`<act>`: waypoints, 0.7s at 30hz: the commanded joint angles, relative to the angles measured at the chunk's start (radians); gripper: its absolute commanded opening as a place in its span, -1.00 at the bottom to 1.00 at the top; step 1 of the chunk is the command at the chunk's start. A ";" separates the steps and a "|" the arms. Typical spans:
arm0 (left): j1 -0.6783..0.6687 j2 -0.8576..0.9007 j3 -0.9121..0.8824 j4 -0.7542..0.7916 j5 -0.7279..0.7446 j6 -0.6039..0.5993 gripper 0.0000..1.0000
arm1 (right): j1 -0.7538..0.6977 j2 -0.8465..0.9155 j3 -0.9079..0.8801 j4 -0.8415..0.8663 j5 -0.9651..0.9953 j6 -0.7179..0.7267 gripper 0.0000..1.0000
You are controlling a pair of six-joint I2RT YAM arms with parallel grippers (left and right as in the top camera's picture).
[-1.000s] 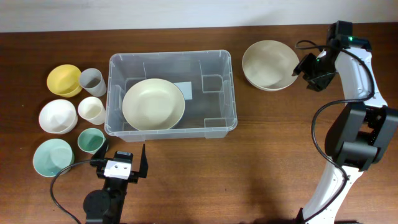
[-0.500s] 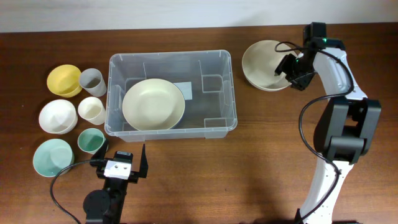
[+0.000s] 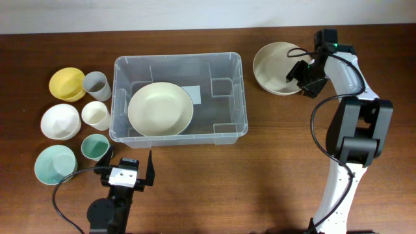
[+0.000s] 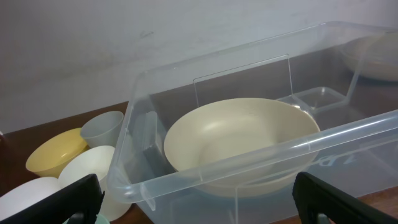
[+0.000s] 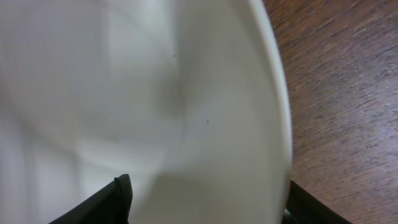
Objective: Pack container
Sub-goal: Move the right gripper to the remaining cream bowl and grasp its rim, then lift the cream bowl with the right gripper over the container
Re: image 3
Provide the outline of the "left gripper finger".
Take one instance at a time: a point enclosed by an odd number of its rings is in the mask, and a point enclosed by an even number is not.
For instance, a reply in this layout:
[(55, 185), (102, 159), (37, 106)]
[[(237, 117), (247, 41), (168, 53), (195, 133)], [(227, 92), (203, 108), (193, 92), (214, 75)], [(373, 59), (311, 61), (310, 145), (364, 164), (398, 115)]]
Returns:
[(96, 163), (94, 172), (96, 174), (107, 174), (110, 172), (111, 168), (109, 166), (109, 163), (112, 159), (114, 151), (114, 146), (110, 145), (104, 156), (100, 158), (100, 160)]
[(146, 168), (146, 178), (145, 178), (146, 186), (153, 186), (154, 179), (155, 179), (155, 169), (154, 169), (153, 161), (152, 161), (152, 151), (150, 150), (149, 156), (148, 156), (148, 165)]

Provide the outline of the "cream bowl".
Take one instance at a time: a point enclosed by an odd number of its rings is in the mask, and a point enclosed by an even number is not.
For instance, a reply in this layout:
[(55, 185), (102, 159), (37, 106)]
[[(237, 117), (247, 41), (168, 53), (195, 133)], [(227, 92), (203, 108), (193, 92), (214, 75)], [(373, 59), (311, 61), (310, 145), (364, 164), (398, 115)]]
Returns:
[(190, 96), (180, 86), (158, 82), (147, 84), (131, 98), (127, 116), (143, 136), (178, 135), (184, 117), (194, 108)]
[(297, 80), (287, 82), (286, 76), (293, 66), (301, 60), (311, 62), (310, 56), (289, 58), (287, 52), (297, 48), (297, 45), (288, 42), (274, 42), (262, 47), (253, 60), (253, 72), (259, 85), (271, 94), (288, 96), (301, 89)]

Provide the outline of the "dark blue bowl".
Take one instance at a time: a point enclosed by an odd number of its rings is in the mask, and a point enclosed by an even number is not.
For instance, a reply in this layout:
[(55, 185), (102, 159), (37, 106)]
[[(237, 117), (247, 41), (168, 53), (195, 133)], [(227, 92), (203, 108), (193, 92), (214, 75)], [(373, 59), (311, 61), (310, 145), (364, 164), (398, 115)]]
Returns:
[(181, 121), (183, 121), (183, 127), (182, 127), (182, 130), (178, 132), (179, 135), (183, 134), (187, 130), (187, 128), (190, 126), (193, 116), (194, 116), (194, 108), (192, 108), (192, 110), (190, 110), (188, 114), (186, 114), (184, 117), (180, 119)]

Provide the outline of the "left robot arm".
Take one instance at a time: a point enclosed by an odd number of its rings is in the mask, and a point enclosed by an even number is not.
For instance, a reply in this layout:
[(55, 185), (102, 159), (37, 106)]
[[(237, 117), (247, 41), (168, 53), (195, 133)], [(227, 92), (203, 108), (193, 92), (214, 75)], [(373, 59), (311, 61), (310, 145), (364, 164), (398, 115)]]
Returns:
[(87, 210), (90, 233), (125, 233), (134, 192), (144, 191), (155, 179), (152, 153), (148, 156), (146, 177), (139, 179), (138, 160), (123, 157), (119, 164), (110, 164), (113, 149), (109, 147), (94, 169), (101, 184), (109, 187), (109, 193), (106, 198), (95, 200)]

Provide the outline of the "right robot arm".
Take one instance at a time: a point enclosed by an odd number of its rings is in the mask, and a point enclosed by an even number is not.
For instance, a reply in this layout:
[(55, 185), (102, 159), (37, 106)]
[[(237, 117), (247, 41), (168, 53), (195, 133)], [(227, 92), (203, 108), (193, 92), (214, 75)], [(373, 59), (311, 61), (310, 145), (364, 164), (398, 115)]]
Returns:
[(375, 94), (364, 79), (351, 45), (315, 46), (311, 62), (297, 62), (287, 75), (312, 98), (331, 81), (339, 106), (318, 148), (330, 158), (330, 172), (318, 211), (307, 233), (346, 233), (348, 213), (361, 178), (380, 156), (393, 115), (393, 104)]

